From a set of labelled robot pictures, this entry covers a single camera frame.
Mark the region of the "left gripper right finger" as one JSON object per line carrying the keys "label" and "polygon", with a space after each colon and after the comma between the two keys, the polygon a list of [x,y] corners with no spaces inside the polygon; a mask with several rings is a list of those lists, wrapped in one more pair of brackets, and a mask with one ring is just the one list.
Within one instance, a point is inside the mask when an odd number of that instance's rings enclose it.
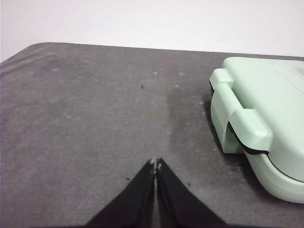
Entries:
{"label": "left gripper right finger", "polygon": [[156,180],[163,228],[226,228],[228,226],[186,188],[162,158],[157,161]]}

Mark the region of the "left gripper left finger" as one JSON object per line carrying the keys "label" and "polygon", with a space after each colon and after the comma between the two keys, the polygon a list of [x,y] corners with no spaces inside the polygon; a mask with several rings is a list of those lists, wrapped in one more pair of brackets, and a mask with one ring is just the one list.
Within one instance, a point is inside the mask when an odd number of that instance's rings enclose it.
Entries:
{"label": "left gripper left finger", "polygon": [[148,160],[125,189],[95,215],[88,228],[150,228],[156,158]]}

